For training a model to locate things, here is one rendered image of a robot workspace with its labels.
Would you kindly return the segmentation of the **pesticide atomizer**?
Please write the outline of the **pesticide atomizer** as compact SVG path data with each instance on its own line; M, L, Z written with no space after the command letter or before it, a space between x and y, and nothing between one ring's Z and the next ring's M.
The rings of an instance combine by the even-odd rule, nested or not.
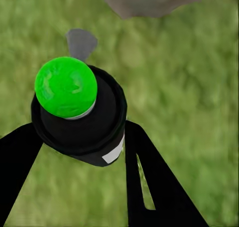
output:
M43 143L63 155L104 167L123 148L127 103L123 89L106 71L84 64L98 39L72 28L70 57L44 64L36 76L31 120Z

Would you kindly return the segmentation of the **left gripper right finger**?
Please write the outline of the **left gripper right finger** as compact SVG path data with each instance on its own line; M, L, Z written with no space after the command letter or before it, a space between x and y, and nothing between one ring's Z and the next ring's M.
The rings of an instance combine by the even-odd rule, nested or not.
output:
M143 127L125 122L128 227L209 227ZM156 210L144 207L138 154Z

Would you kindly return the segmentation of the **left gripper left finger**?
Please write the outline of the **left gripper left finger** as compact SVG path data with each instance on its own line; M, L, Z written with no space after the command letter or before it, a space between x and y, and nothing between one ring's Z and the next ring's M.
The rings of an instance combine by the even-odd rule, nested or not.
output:
M33 123L0 139L0 227L3 227L42 145L43 140Z

